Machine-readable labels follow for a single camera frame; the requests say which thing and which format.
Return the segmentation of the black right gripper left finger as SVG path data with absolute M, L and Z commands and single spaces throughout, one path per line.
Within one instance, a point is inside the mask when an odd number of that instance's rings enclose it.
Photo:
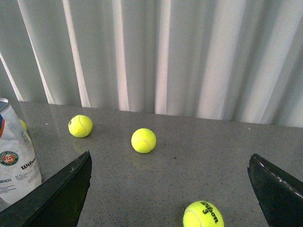
M 88 151 L 0 213 L 2 227 L 75 227 L 90 187 Z

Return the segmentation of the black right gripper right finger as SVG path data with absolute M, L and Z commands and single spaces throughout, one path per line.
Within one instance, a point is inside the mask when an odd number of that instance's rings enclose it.
M 303 183 L 262 156 L 253 154 L 248 175 L 270 227 L 303 225 Z

